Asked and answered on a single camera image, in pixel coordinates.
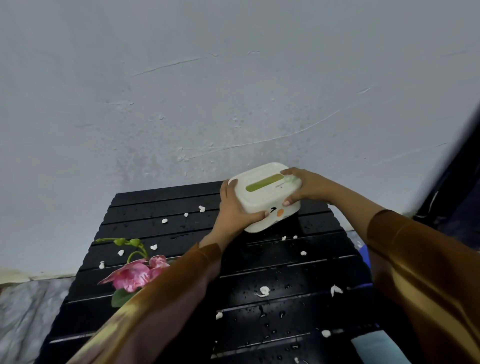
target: black table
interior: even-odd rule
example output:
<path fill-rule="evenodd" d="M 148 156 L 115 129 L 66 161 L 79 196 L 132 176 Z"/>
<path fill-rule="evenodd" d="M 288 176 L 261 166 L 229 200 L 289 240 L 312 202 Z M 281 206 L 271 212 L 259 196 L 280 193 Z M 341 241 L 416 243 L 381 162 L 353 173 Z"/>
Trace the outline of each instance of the black table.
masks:
<path fill-rule="evenodd" d="M 213 227 L 220 185 L 117 194 L 95 239 L 140 238 L 150 256 L 178 257 Z M 199 205 L 206 211 L 200 213 Z M 163 218 L 168 223 L 162 224 Z M 156 251 L 150 250 L 154 244 Z M 36 363 L 67 362 L 115 313 L 113 286 L 97 283 L 125 264 L 132 250 L 92 243 Z M 332 297 L 334 284 L 344 293 Z M 261 286 L 270 288 L 268 297 L 254 294 Z M 244 232 L 228 247 L 220 277 L 157 362 L 190 355 L 218 364 L 295 363 L 295 358 L 309 364 L 361 363 L 350 340 L 378 330 L 372 307 L 370 271 L 332 211 L 325 203 L 302 201 L 297 214 L 263 232 Z M 218 311 L 223 317 L 216 320 Z M 332 333 L 328 338 L 321 334 L 325 329 Z"/>

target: brown sleeve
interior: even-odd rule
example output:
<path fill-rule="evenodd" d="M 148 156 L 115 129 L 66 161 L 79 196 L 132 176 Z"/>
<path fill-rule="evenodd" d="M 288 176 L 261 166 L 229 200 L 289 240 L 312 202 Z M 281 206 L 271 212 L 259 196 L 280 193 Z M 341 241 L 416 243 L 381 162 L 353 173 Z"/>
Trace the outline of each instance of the brown sleeve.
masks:
<path fill-rule="evenodd" d="M 480 254 L 393 211 L 368 227 L 373 282 L 401 305 L 430 363 L 480 363 Z"/>
<path fill-rule="evenodd" d="M 204 298 L 220 272 L 221 256 L 217 244 L 196 244 L 124 304 L 68 363 L 151 363 Z"/>

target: hand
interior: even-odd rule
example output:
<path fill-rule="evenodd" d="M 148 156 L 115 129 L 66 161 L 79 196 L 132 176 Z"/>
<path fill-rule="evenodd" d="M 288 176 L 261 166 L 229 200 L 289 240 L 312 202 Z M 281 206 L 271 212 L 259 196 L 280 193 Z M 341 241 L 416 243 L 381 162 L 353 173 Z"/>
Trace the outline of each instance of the hand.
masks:
<path fill-rule="evenodd" d="M 220 188 L 220 212 L 216 218 L 215 225 L 210 234 L 208 241 L 202 241 L 200 247 L 209 243 L 217 243 L 222 251 L 228 244 L 240 234 L 247 226 L 263 220 L 269 214 L 267 211 L 260 211 L 254 214 L 247 214 L 235 194 L 235 186 L 238 180 L 228 183 L 223 181 Z"/>
<path fill-rule="evenodd" d="M 283 202 L 283 206 L 289 206 L 298 200 L 308 198 L 310 200 L 322 200 L 331 204 L 334 190 L 339 184 L 308 170 L 298 168 L 289 168 L 280 172 L 281 174 L 293 174 L 302 181 L 302 187 L 288 196 Z"/>

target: green label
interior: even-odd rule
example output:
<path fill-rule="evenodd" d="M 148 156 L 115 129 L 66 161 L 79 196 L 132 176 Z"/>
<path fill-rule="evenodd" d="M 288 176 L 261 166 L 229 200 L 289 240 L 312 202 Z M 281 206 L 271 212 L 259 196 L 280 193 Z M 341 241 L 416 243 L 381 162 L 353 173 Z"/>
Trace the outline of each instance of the green label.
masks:
<path fill-rule="evenodd" d="M 283 174 L 274 174 L 273 176 L 264 178 L 261 181 L 249 184 L 247 187 L 245 187 L 245 189 L 248 192 L 253 192 L 261 189 L 262 187 L 268 186 L 269 184 L 275 183 L 281 179 L 283 179 Z"/>

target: left hand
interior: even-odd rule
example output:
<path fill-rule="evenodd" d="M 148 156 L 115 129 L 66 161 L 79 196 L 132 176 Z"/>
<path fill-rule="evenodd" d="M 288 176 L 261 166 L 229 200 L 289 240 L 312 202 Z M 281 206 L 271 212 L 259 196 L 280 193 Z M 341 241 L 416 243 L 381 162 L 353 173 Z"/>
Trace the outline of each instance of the left hand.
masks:
<path fill-rule="evenodd" d="M 243 209 L 235 194 L 235 186 L 238 180 L 228 183 L 223 181 L 220 188 L 220 212 L 216 218 L 212 232 L 200 243 L 200 247 L 208 243 L 217 243 L 222 251 L 237 237 L 247 226 L 267 217 L 268 211 L 260 211 L 248 214 Z"/>

